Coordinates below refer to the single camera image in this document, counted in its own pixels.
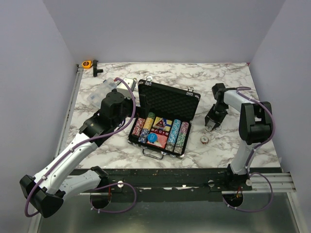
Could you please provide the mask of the blue small blind button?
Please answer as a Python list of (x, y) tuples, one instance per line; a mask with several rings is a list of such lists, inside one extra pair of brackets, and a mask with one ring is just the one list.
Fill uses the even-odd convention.
[(157, 137), (156, 133), (150, 133), (150, 134), (148, 134), (147, 139), (148, 139), (148, 143), (152, 143), (153, 144), (154, 142), (157, 141), (158, 137)]

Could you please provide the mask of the red playing card deck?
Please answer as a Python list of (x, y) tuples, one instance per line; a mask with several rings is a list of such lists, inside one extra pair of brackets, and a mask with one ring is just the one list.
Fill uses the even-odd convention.
[(158, 137), (158, 139), (156, 142), (154, 142), (152, 144), (152, 143), (148, 143), (148, 141), (147, 141), (147, 144), (150, 144), (150, 145), (153, 145), (153, 146), (156, 146), (159, 148), (165, 148), (168, 138), (164, 135), (158, 135), (158, 134), (157, 134), (157, 137)]

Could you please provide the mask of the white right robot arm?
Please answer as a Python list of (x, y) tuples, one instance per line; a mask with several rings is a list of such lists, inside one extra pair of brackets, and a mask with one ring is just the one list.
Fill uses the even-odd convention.
[(205, 127), (215, 130), (227, 115), (231, 106), (240, 113), (239, 136), (241, 143), (221, 180), (225, 190), (235, 190), (249, 179), (249, 168), (257, 149), (269, 142), (275, 133), (275, 121), (269, 102), (260, 102), (243, 95), (249, 87), (227, 88), (223, 83), (212, 87), (216, 103), (205, 116)]

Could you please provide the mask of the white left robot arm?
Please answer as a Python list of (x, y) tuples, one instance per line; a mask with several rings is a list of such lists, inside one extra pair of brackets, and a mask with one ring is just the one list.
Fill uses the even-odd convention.
[(109, 92), (100, 109), (87, 119), (67, 148), (49, 165), (34, 176), (25, 175), (20, 186), (26, 200), (44, 218), (51, 217), (63, 205), (64, 200), (76, 194), (94, 190), (108, 190), (112, 183), (108, 174), (98, 166), (72, 180), (67, 177), (89, 154), (99, 148), (112, 135), (122, 131), (127, 117), (145, 117), (149, 105), (144, 101), (136, 106), (135, 97), (127, 99), (117, 90)]

